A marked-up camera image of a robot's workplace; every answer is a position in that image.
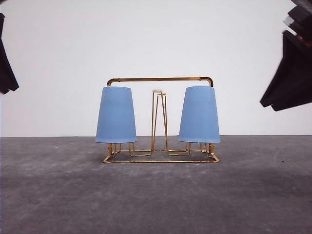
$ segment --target blue cup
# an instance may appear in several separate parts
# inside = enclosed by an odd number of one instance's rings
[[[96,142],[137,141],[132,93],[126,87],[104,87],[97,122]]]
[[[213,87],[193,86],[186,89],[179,141],[221,142]]]

